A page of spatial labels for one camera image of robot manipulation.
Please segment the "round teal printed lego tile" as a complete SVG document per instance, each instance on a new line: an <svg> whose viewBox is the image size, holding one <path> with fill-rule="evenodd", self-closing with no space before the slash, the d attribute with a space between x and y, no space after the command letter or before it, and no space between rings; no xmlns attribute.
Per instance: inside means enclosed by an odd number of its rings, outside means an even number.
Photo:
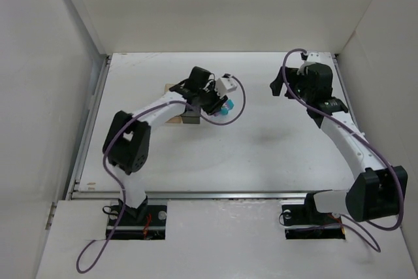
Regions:
<svg viewBox="0 0 418 279"><path fill-rule="evenodd" d="M222 116L226 116L228 115L228 113L234 108L234 103L231 99L228 99L225 103L223 103L221 110L220 110L220 114Z"/></svg>

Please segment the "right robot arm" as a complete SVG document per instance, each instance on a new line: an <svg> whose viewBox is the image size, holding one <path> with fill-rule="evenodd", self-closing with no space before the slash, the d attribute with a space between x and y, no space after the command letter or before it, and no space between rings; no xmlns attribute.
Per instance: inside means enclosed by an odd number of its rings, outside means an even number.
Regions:
<svg viewBox="0 0 418 279"><path fill-rule="evenodd" d="M307 194L304 214L313 224L320 214L346 214L356 222L399 216L406 193L408 174L390 167L374 153L356 128L344 102L333 96L333 74L322 63L305 63L301 68L281 67L270 84L274 96L285 86L288 99L300 99L315 124L337 147L348 164L354 183L347 191L316 191Z"/></svg>

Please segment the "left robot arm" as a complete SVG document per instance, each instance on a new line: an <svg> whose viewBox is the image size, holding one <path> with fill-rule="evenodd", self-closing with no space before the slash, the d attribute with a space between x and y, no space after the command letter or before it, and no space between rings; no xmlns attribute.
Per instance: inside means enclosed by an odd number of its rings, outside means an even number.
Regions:
<svg viewBox="0 0 418 279"><path fill-rule="evenodd" d="M136 172L147 161L152 132L188 112L219 114L225 110L228 93L236 89L229 74L214 79L210 71L194 67L188 78L171 86L152 104L135 112L115 113L103 144L103 165L120 187L121 218L138 224L146 216L148 198Z"/></svg>

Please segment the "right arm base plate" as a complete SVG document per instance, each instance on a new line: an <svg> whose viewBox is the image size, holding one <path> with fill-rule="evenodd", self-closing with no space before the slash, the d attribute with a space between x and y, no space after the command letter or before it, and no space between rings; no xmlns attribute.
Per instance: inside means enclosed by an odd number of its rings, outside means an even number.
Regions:
<svg viewBox="0 0 418 279"><path fill-rule="evenodd" d="M305 204L283 203L279 222L285 227L287 240L346 239L340 217Z"/></svg>

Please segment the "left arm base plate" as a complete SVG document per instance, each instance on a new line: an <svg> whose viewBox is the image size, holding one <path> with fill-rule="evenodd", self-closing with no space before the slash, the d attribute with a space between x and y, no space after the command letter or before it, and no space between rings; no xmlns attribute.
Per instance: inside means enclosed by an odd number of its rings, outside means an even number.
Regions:
<svg viewBox="0 0 418 279"><path fill-rule="evenodd" d="M114 231L111 240L165 240L167 209L167 204L150 204L140 214L139 220L125 211L115 226L121 206L106 205L102 208L108 216L105 237Z"/></svg>

